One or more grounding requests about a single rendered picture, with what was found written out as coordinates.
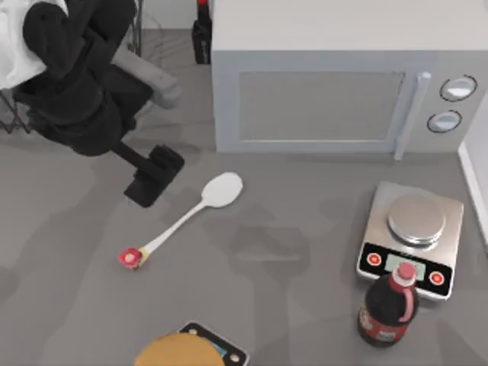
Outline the white spoon with red flower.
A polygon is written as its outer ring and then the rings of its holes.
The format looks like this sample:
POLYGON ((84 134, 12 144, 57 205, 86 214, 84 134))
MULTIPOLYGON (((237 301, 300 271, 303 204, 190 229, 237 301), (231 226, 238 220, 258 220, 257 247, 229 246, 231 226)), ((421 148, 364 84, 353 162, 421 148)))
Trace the white spoon with red flower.
POLYGON ((165 232, 140 248, 127 248, 118 257, 125 268, 136 270, 181 226, 206 208, 223 208, 234 202, 243 190, 243 180, 235 172, 224 172, 211 179, 201 191, 201 201, 173 223, 165 232))

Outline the pale grey rounded box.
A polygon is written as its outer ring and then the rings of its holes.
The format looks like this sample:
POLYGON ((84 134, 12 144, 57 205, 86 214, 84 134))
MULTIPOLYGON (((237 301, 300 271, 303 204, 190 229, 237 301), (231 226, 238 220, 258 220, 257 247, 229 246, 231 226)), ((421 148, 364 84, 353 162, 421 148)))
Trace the pale grey rounded box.
POLYGON ((113 63, 128 72, 153 90, 152 102, 169 110, 176 107, 182 88, 173 75, 156 66, 127 48, 120 47, 114 55, 113 63))

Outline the black bottle with red cap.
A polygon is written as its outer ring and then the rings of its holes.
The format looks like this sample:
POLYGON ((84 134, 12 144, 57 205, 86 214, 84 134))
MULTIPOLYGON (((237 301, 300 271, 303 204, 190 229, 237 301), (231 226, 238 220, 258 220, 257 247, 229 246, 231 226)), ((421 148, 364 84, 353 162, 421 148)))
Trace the black bottle with red cap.
POLYGON ((194 58, 198 65, 211 64, 213 21, 209 0, 196 0, 197 17, 191 29, 194 58))

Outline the grey microwave door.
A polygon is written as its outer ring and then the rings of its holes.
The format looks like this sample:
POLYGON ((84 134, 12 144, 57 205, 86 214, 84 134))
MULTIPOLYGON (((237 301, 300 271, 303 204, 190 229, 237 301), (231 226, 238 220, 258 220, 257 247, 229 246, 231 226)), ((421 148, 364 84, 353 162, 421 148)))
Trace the grey microwave door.
POLYGON ((384 51, 233 50, 212 61, 226 153, 391 153, 425 68, 384 51))

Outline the brown round bread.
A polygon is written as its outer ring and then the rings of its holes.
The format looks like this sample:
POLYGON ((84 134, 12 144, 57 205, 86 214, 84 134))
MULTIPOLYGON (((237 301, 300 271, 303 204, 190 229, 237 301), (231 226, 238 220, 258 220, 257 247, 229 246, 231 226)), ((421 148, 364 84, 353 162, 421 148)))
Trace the brown round bread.
POLYGON ((173 332, 151 341, 133 366, 225 366, 219 352, 198 335, 173 332))

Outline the black flat device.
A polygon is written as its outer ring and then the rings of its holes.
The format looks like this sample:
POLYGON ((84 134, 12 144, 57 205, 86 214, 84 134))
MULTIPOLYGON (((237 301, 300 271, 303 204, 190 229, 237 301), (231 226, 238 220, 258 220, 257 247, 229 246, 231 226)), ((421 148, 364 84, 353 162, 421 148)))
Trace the black flat device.
POLYGON ((249 366, 250 357, 243 348, 208 326, 191 320, 184 324, 178 333, 188 333, 206 339, 217 350, 225 366, 249 366))

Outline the pale grey microwave oven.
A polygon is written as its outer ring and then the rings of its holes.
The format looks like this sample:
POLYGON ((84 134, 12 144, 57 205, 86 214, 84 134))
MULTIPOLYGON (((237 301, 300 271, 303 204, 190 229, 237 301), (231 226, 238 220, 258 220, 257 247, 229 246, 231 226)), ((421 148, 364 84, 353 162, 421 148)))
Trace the pale grey microwave oven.
POLYGON ((454 153, 488 97, 488 0, 215 0, 217 51, 384 51, 417 55, 428 91, 404 153, 454 153), (463 101, 440 96, 448 79, 470 75, 463 101), (459 126, 433 133, 433 114, 456 111, 459 126))

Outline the silver kitchen scale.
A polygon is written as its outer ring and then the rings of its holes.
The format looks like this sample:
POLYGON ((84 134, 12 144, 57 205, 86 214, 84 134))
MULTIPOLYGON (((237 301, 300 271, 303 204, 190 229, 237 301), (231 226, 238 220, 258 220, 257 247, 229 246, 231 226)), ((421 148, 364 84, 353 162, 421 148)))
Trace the silver kitchen scale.
POLYGON ((449 197, 382 181, 374 193, 356 272, 372 281, 401 262, 416 267, 416 288, 448 300, 454 283, 464 205, 449 197))

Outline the small microwave knob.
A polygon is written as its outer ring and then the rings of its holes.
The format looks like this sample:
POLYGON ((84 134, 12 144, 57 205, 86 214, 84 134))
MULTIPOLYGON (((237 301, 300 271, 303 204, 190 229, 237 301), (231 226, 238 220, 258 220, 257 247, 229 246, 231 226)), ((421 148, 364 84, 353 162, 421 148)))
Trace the small microwave knob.
POLYGON ((427 121, 428 129, 433 133, 448 133, 455 130, 462 121, 462 116, 456 111, 446 111, 433 114, 427 121))

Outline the large microwave knob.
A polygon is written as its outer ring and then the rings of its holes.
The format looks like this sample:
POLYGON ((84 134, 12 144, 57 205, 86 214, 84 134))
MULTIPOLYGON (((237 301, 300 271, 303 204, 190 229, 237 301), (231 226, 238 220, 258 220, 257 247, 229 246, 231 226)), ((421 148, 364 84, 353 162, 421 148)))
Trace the large microwave knob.
POLYGON ((440 88, 445 101, 457 102, 469 98, 477 90, 477 80, 470 75, 446 80, 440 88))

